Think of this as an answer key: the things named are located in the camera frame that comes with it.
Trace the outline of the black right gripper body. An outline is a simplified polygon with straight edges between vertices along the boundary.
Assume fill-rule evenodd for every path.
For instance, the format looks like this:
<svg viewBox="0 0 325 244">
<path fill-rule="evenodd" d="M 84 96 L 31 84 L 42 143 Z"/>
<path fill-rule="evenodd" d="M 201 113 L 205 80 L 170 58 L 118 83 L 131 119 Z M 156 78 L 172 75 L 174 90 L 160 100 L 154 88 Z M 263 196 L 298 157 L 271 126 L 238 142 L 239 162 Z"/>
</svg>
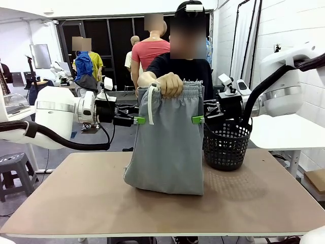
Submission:
<svg viewBox="0 0 325 244">
<path fill-rule="evenodd" d="M 225 97 L 219 99 L 221 111 L 226 119 L 240 119 L 243 113 L 241 97 Z"/>
</svg>

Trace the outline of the person's right hand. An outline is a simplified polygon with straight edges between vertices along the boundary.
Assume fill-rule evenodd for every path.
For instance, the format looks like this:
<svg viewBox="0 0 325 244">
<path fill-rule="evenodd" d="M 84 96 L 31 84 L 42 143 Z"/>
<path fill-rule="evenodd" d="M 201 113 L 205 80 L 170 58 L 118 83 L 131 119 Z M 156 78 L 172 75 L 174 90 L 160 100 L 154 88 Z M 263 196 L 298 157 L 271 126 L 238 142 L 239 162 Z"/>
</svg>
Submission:
<svg viewBox="0 0 325 244">
<path fill-rule="evenodd" d="M 183 91 L 183 82 L 177 74 L 172 72 L 156 79 L 160 93 L 164 98 L 178 97 Z"/>
</svg>

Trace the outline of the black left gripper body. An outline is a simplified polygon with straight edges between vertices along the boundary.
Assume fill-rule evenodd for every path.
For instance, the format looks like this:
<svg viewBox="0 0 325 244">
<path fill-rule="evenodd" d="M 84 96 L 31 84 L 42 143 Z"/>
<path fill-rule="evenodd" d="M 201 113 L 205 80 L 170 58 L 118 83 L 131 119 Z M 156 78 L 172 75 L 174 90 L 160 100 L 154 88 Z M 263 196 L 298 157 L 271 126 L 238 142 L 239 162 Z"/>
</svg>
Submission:
<svg viewBox="0 0 325 244">
<path fill-rule="evenodd" d="M 106 100 L 96 100 L 96 116 L 101 123 L 111 123 L 115 116 L 115 102 Z"/>
</svg>

